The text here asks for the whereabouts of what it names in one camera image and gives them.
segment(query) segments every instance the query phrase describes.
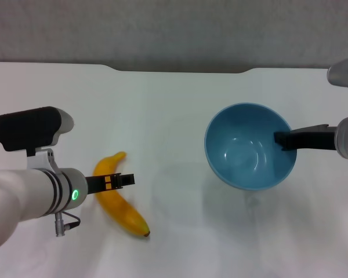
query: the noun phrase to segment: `yellow banana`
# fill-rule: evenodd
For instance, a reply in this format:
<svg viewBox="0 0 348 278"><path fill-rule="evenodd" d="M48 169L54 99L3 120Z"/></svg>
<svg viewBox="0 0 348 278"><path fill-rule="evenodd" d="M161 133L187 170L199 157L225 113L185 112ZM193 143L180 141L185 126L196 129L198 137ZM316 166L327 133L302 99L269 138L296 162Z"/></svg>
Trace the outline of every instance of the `yellow banana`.
<svg viewBox="0 0 348 278"><path fill-rule="evenodd" d="M117 164L125 156L125 152L118 152L102 159L95 167L93 175L115 173ZM96 197L103 210L126 230L136 236L149 236L150 228L146 221L116 190L97 193Z"/></svg>

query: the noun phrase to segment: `white table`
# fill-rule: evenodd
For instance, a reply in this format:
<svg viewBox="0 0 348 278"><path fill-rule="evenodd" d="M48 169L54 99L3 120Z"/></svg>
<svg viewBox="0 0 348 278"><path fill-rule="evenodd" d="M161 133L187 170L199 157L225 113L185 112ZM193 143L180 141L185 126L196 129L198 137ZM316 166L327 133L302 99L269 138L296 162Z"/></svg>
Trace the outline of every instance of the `white table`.
<svg viewBox="0 0 348 278"><path fill-rule="evenodd" d="M348 277L348 162L299 150L273 189L222 183L204 154L206 127L222 108L266 105L293 129L337 125L348 89L324 69L243 74L119 72L102 65L0 63L0 114L43 106L68 112L74 129L55 150L60 167L91 175L118 151L136 185L122 194L145 217L148 240L127 234L93 196L73 210L81 226L56 238L52 215L21 223L0 248L2 277ZM0 169L25 168L0 144Z"/></svg>

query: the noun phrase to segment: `black stripe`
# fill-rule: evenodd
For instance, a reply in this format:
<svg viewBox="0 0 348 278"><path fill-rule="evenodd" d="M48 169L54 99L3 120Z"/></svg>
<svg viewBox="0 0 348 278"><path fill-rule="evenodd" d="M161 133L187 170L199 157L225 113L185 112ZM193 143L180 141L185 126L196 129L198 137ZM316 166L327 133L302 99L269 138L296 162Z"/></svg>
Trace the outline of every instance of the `black stripe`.
<svg viewBox="0 0 348 278"><path fill-rule="evenodd" d="M57 205L55 206L55 208L53 208L53 210L50 213L54 213L56 211L56 209L58 209L60 202L62 201L62 197L63 197L63 188L62 188L62 183L60 182L59 178L57 177L57 175L53 172L50 172L50 174L56 179L56 181L58 182L58 188L59 188L59 199L57 202Z"/></svg>
<svg viewBox="0 0 348 278"><path fill-rule="evenodd" d="M54 189L54 196L53 196L53 202L52 204L50 205L50 208L46 211L46 213L44 213L42 216L40 217L43 217L43 216L46 216L50 213L50 211L52 210L54 204L56 203L56 198L57 198L57 188L56 188L56 183L54 182L52 176L47 172L47 171L42 171L44 174L46 174L48 176L48 178L50 179L50 181L52 182L52 185L53 185L53 189Z"/></svg>
<svg viewBox="0 0 348 278"><path fill-rule="evenodd" d="M70 195L68 196L68 200L67 200L66 205L60 211L63 211L68 206L68 204L70 203L71 196L72 196L72 190L73 190L72 189L72 183L71 183L70 179L68 178L68 176L64 172L62 172L62 174L64 175L64 177L66 178L66 180L68 182L68 187L70 188Z"/></svg>

